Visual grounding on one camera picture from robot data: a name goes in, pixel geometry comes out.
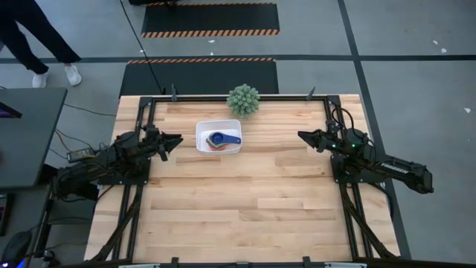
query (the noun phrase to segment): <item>wooden table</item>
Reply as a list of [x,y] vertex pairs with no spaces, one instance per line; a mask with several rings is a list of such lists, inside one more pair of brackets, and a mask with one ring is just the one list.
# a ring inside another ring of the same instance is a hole
[[[359,96],[340,97],[356,128],[368,132]],[[134,129],[139,99],[120,99],[113,136]],[[298,130],[325,130],[322,102],[263,101],[256,115],[241,120],[239,154],[200,155],[196,123],[230,118],[225,103],[157,104],[154,124],[166,133],[182,134],[184,141],[168,162],[152,158],[134,262],[169,263],[172,257],[181,263],[301,262],[303,256],[351,261],[330,153],[315,152],[297,135]],[[360,185],[360,190],[367,223],[398,255],[384,194],[369,185]],[[122,193],[123,187],[115,186],[98,202],[85,259],[94,256],[115,229]],[[125,233],[122,258],[129,231]],[[356,236],[363,256],[360,232]]]

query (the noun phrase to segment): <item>black pants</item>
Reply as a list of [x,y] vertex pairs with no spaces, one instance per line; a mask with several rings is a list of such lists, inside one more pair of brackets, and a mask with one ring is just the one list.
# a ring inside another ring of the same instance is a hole
[[16,22],[25,26],[59,62],[75,63],[81,60],[51,26],[34,0],[0,0],[0,40],[27,69],[44,74],[48,67],[33,55]]

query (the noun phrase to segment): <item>blue handle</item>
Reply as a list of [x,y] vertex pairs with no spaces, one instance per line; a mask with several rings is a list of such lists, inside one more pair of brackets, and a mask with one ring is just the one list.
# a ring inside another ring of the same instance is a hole
[[241,144],[241,138],[223,133],[213,133],[210,139],[214,144]]

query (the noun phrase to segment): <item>gray concrete floor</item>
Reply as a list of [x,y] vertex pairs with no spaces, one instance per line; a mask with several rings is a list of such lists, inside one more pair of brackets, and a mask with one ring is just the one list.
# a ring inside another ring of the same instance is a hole
[[[37,0],[54,27],[81,57],[142,56],[119,0]],[[199,0],[213,2],[219,0]],[[246,54],[350,55],[334,0],[276,0],[277,36],[142,39],[150,56]],[[346,0],[360,55],[476,54],[476,2],[471,0]],[[140,30],[145,7],[126,10]],[[27,31],[34,53],[52,55]],[[4,48],[0,58],[11,58]],[[396,183],[396,194],[413,259],[476,263],[476,211],[472,153],[476,149],[475,71],[471,61],[363,62],[386,152],[428,165],[434,194],[419,195]],[[115,113],[125,63],[81,63],[83,82],[67,84],[60,64],[51,64],[49,86],[69,89],[66,103]],[[278,61],[280,93],[360,94],[352,62]],[[0,86],[29,87],[31,73],[19,64],[0,64]],[[473,111],[467,113],[464,108]],[[65,107],[58,129],[97,147],[110,141],[113,118]],[[67,140],[71,149],[83,144]],[[65,155],[54,138],[51,148]],[[50,153],[47,163],[65,165]],[[78,210],[88,211],[92,204]],[[87,240],[88,228],[55,229],[49,243]],[[67,264],[80,261],[84,248],[58,251]]]

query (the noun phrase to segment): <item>person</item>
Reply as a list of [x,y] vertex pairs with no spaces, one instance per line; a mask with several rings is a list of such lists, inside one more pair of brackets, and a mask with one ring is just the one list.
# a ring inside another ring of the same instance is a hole
[[31,52],[17,22],[25,26],[59,62],[65,64],[65,72],[72,86],[81,83],[81,75],[77,67],[72,65],[81,58],[53,28],[35,0],[0,0],[0,40],[21,64],[34,72],[32,87],[46,87],[48,67]]

